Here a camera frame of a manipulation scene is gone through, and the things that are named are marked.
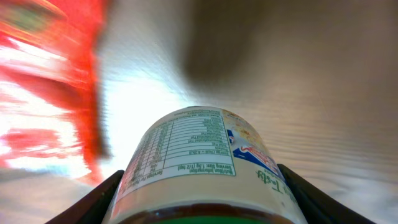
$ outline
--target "shiny red wrapper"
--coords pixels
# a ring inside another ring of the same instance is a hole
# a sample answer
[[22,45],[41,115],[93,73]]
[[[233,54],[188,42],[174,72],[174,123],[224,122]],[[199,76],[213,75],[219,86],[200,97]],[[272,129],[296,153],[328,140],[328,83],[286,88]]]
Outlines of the shiny red wrapper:
[[103,11],[103,0],[0,2],[0,166],[101,181],[92,50]]

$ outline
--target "plastic container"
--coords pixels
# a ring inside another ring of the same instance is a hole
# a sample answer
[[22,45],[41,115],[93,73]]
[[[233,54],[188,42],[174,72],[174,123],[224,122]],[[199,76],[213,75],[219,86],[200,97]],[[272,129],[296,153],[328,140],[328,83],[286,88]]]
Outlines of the plastic container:
[[141,139],[103,223],[306,223],[260,135],[196,106]]

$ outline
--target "red package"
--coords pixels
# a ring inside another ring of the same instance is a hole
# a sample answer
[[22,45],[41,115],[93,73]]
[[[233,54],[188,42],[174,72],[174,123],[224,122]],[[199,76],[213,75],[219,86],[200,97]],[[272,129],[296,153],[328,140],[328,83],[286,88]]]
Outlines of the red package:
[[92,49],[103,3],[0,2],[0,166],[100,181]]

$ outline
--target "white label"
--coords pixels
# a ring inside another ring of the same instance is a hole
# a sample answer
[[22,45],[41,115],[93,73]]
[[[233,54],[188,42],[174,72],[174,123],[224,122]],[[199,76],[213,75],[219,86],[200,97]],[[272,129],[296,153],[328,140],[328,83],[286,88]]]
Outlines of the white label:
[[195,174],[236,175],[219,111],[185,111],[151,128],[124,173],[118,199],[158,180]]

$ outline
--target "green spot on red package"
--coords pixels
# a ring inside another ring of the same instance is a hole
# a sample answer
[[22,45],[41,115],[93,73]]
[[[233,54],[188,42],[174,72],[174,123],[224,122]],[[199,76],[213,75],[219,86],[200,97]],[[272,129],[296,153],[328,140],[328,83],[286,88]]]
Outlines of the green spot on red package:
[[0,1],[0,166],[96,184],[104,0]]

